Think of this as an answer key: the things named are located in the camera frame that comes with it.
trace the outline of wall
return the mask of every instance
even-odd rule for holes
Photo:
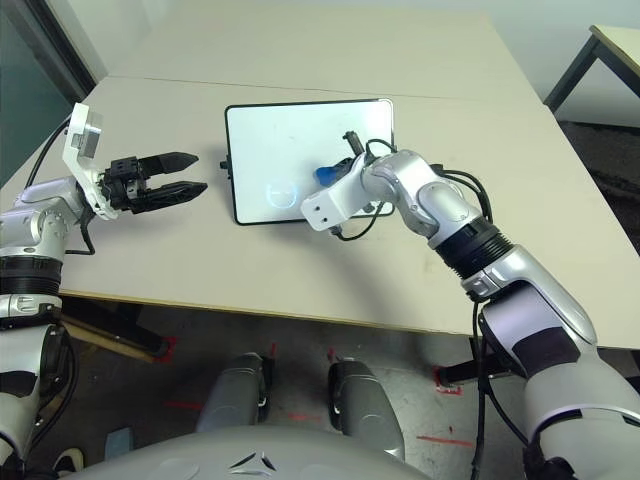
[[[97,79],[125,58],[127,52],[180,3],[180,0],[47,1]],[[582,47],[589,36],[590,25],[640,28],[638,0],[289,1],[486,12],[541,98]],[[640,127],[640,99],[597,62],[558,111],[558,117]]]
[[[51,81],[30,45],[1,8],[0,44],[0,186],[4,186],[71,112],[73,104]]]
[[[179,0],[47,0],[96,81],[124,60]]]

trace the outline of black band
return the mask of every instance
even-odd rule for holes
[[[562,327],[533,333],[518,341],[511,350],[524,367],[526,378],[556,365],[575,363],[580,358],[578,347]]]
[[[478,217],[442,242],[436,252],[461,278],[469,278],[512,247],[495,225]]]
[[[493,330],[491,330],[491,327],[489,327],[489,324],[486,322],[483,313],[480,313],[480,316],[478,318],[478,325],[480,326],[482,336],[487,339],[487,343],[497,355],[498,360],[500,361],[502,366],[504,366],[510,372],[513,372],[516,375],[521,376],[522,378],[526,378],[525,371],[518,363],[516,363],[511,358],[511,355],[509,355],[504,346],[498,341],[498,337],[496,337],[495,333],[493,333]]]
[[[0,294],[58,295],[62,262],[24,255],[0,258]]]
[[[28,397],[36,386],[36,374],[24,370],[0,372],[0,392],[14,397]]]
[[[60,313],[61,310],[59,307],[49,303],[41,303],[38,305],[38,313],[19,317],[0,318],[0,332],[3,330],[39,327],[41,325],[58,323],[60,320]]]

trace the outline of white bracket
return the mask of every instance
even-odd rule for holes
[[[314,230],[327,230],[346,222],[373,200],[365,191],[360,179],[364,158],[364,153],[359,155],[349,173],[330,187],[302,201],[300,211]]]
[[[88,106],[76,103],[69,121],[62,159],[82,187],[87,203],[96,215],[104,220],[113,220],[118,217],[118,211],[111,207],[100,191],[102,172],[93,164],[101,125],[100,115],[89,113]]]

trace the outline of tabletop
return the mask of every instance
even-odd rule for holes
[[[486,16],[408,7],[185,0],[111,75],[539,103]]]
[[[104,115],[96,162],[168,151],[189,169],[154,177],[209,188],[188,204],[90,225],[97,253],[67,256],[64,293],[469,334],[471,304],[427,242],[399,215],[343,243],[305,223],[239,226],[226,171],[231,104],[359,98],[354,94],[166,80],[106,78],[86,99]],[[640,259],[587,171],[542,105],[391,96],[396,141],[428,161],[477,174],[496,223],[583,304],[600,343],[640,347]],[[68,175],[54,144],[38,180]],[[2,189],[3,209],[33,163]],[[345,233],[366,220],[349,222]],[[76,232],[71,248],[81,247]]]
[[[640,76],[640,30],[606,25],[592,25],[589,30]]]

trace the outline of table leg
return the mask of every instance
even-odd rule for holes
[[[67,321],[82,328],[137,348],[159,358],[167,353],[169,342],[150,330],[140,327],[120,312],[112,312],[97,303],[79,297],[64,297],[62,313]]]
[[[509,369],[505,368],[498,356],[494,353],[487,355],[484,361],[484,367],[489,378],[495,378],[502,375],[510,375]],[[438,377],[440,383],[445,387],[462,385],[478,379],[478,364],[475,360],[459,363],[450,367],[441,367],[438,369]]]
[[[603,43],[596,45],[594,54],[602,61],[602,63],[609,67],[609,69],[615,73],[618,78],[633,91],[633,93],[640,97],[640,76],[636,72],[631,70],[626,63],[620,60],[620,58],[618,58],[618,56],[609,50]]]
[[[556,86],[553,87],[551,93],[545,98],[543,103],[549,107],[551,112],[555,112],[562,105],[562,102],[565,101],[580,79],[587,73],[587,70],[591,68],[591,65],[596,60],[594,49],[599,44],[600,40],[591,35],[576,58],[571,62],[567,71],[564,72]]]
[[[140,312],[142,312],[143,305],[141,303],[125,303],[119,302],[116,308],[116,313],[123,318],[126,318],[132,323],[138,321]]]

